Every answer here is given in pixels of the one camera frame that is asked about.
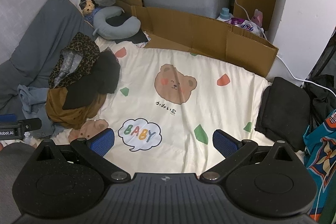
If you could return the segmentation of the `leopard print garment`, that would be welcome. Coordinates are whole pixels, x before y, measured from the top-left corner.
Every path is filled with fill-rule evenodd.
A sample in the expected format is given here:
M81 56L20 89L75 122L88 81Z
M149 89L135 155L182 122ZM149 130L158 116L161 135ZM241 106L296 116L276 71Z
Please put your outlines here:
M49 88L68 87L91 73L98 60L99 47L89 37L78 32L63 48L49 77Z

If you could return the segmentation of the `folded black clothes stack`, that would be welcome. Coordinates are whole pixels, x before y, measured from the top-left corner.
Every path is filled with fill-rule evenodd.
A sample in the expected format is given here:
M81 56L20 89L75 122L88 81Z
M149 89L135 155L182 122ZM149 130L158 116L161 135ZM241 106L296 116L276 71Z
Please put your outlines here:
M304 151L303 136L309 128L310 98L306 91L275 77L261 99L255 131L272 141L287 142L294 152Z

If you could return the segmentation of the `light blue denim garment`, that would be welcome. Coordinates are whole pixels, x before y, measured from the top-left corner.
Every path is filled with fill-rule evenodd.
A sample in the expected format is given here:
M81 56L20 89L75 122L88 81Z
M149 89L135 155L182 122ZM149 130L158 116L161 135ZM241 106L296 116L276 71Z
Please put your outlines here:
M36 88L18 85L18 96L22 103L22 112L26 119L39 118L42 122L40 129L31 131L35 139L51 138L65 128L50 120L46 113L46 100L49 88Z

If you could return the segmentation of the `black garment on pile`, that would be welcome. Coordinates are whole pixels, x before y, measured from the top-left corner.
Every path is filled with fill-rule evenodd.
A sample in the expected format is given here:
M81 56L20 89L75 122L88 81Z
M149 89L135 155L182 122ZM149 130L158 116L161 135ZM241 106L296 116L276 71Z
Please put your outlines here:
M89 75L67 87L63 110L89 106L99 95L113 94L120 77L120 64L109 49L99 54Z

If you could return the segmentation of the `cream bear print blanket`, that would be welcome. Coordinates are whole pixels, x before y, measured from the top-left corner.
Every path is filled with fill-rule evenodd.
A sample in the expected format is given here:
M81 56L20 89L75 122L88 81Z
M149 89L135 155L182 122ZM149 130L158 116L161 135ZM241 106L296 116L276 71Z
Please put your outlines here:
M140 48L131 42L97 39L120 65L117 88L93 104L64 110L67 90L51 89L46 110L64 126L56 144L91 138L97 122L114 132L105 158L130 174L201 174L222 161L213 134L259 145L273 142L255 130L263 91L269 83L244 68L187 52Z

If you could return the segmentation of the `brown cardboard box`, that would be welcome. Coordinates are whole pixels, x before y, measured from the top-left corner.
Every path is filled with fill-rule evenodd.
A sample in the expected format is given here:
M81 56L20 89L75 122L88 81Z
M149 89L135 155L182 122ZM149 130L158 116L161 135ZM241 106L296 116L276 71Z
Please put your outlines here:
M157 7L142 0L117 0L116 6L137 17L149 37L147 47L196 53L267 77L278 48L247 30L216 19Z

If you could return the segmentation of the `black flat cloth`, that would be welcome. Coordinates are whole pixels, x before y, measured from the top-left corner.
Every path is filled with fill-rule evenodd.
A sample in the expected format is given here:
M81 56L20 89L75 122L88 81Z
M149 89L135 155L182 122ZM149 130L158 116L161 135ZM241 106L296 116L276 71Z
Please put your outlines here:
M144 32L142 30L139 30L135 35L129 38L114 40L114 42L117 44L124 41L132 42L133 44L139 44L139 43L147 43L148 39L147 36L144 34Z

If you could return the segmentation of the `grey neck pillow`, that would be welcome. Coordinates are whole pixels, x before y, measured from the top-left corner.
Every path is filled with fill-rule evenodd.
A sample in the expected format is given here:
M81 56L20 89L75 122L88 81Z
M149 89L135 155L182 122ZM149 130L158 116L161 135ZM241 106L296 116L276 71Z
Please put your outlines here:
M105 7L93 17L93 36L99 35L106 40L122 40L136 35L141 22L135 16L126 15L118 6Z

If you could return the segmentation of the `purple white refill pouch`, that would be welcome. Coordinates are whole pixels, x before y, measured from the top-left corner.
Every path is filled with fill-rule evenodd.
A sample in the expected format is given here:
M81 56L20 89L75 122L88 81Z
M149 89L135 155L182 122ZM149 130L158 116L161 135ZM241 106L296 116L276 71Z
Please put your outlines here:
M246 31L249 31L252 34L258 35L263 37L263 13L258 9L255 10L254 15L252 16L251 20L245 20L241 18L236 18L233 15L230 19L230 24L240 27Z

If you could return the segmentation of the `detergent bottle blue cap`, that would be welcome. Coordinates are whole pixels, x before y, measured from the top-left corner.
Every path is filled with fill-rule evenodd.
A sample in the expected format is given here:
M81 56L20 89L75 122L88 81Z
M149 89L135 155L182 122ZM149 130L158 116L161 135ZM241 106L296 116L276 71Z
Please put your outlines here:
M226 7L223 7L220 11L219 16L217 17L217 20L229 23L232 18L233 15L230 13L230 10Z

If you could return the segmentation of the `small plush toy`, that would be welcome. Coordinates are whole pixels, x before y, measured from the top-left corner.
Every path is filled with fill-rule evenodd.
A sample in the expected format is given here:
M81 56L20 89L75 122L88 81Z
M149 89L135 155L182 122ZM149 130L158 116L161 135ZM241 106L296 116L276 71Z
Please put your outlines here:
M92 14L95 9L95 5L93 4L92 0L81 0L79 6L81 13L84 16Z

